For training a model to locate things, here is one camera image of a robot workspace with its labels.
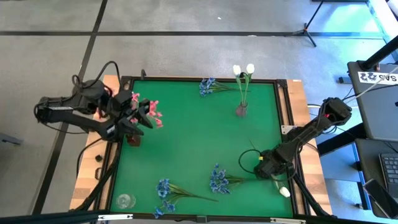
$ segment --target keyboard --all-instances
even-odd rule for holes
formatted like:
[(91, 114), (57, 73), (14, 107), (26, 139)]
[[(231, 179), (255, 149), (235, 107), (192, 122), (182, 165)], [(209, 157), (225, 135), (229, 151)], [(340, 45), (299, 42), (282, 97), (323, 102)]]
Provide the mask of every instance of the keyboard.
[(387, 190), (398, 198), (398, 153), (380, 154), (379, 157)]

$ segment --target white tulip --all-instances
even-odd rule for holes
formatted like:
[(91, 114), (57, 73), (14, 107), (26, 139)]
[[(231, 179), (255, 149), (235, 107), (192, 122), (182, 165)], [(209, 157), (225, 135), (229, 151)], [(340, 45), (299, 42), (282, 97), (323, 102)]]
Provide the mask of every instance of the white tulip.
[(253, 74), (253, 73), (254, 73), (254, 65), (250, 63), (250, 64), (246, 67), (246, 71), (248, 72), (248, 74)]
[(286, 187), (281, 187), (281, 188), (279, 189), (279, 193), (280, 193), (281, 195), (283, 195), (284, 197), (290, 197), (290, 192), (289, 192), (289, 190), (287, 190)]
[(239, 65), (234, 65), (233, 67), (234, 74), (235, 75), (240, 75), (241, 74), (241, 67)]

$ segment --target green table surface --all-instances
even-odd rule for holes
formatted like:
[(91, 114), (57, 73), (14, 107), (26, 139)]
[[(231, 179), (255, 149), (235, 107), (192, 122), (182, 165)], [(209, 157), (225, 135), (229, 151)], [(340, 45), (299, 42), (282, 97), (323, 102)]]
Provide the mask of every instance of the green table surface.
[[(279, 194), (270, 180), (246, 182), (232, 194), (211, 192), (210, 172), (218, 163), (227, 174), (255, 179), (238, 165), (239, 155), (252, 148), (262, 151), (281, 142), (280, 124), (271, 84), (252, 83), (248, 93), (248, 113), (237, 117), (235, 109), (240, 92), (224, 91), (202, 97), (198, 82), (135, 81), (133, 91), (140, 100), (159, 100), (157, 111), (163, 114), (163, 128), (147, 129), (139, 147), (124, 140), (114, 183), (111, 212), (153, 213), (161, 206), (155, 186), (160, 179), (197, 195), (178, 201), (174, 214), (223, 215), (247, 217), (292, 217), (290, 198)], [(242, 164), (249, 170), (258, 164), (258, 154), (244, 155)], [(116, 199), (133, 195), (136, 204), (120, 209)]]

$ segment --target tripod stand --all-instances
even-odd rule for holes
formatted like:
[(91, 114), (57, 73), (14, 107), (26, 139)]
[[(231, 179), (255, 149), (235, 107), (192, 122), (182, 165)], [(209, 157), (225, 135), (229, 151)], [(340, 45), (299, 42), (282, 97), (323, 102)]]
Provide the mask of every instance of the tripod stand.
[(306, 35), (306, 36), (311, 40), (313, 46), (316, 47), (317, 44), (313, 41), (313, 39), (312, 39), (312, 37), (311, 37), (311, 34), (308, 32), (308, 27), (310, 26), (310, 24), (311, 24), (313, 18), (315, 17), (315, 15), (318, 13), (318, 11), (319, 11), (319, 9), (321, 8), (322, 4), (323, 4), (323, 1), (319, 4), (317, 10), (316, 10), (315, 13), (312, 15), (312, 17), (311, 17), (311, 19), (310, 19), (310, 22), (304, 24), (304, 29), (298, 30), (298, 31), (293, 32), (293, 33), (291, 33), (291, 34), (289, 34), (289, 35), (285, 35), (285, 37), (291, 37), (291, 36), (295, 36), (295, 35)]

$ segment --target concrete floor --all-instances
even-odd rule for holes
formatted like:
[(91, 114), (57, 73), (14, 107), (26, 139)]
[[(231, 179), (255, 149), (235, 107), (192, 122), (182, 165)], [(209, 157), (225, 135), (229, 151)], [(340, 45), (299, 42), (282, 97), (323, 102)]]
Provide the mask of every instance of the concrete floor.
[[(99, 30), (287, 32), (301, 29), (317, 4), (309, 0), (113, 0), (106, 6)], [(0, 31), (91, 31), (100, 5), (100, 0), (0, 1)], [(310, 30), (379, 32), (364, 3), (325, 3)], [(37, 123), (32, 109), (41, 96), (70, 94), (71, 76), (80, 70), (89, 38), (0, 36), (0, 132), (24, 140), (21, 146), (0, 142), (2, 217), (30, 212), (56, 134)], [(301, 79), (307, 101), (321, 103), (329, 96), (342, 97), (351, 88), (335, 82), (336, 77), (346, 73), (347, 62), (366, 59), (385, 44), (381, 39), (314, 39), (317, 48), (306, 37), (97, 37), (84, 79), (97, 76), (108, 60), (119, 64), (122, 75), (139, 75), (144, 68), (149, 76), (229, 77), (232, 65), (254, 63), (255, 77)], [(114, 74), (114, 68), (109, 67), (105, 73)], [(354, 117), (350, 125), (359, 122), (358, 110)], [(44, 213), (68, 210), (76, 159), (85, 142), (86, 135), (68, 135), (65, 139)], [(343, 189), (328, 184), (335, 215), (347, 218), (350, 209), (356, 208), (343, 210), (335, 203), (341, 192), (344, 194)], [(371, 215), (366, 217), (376, 220)]]

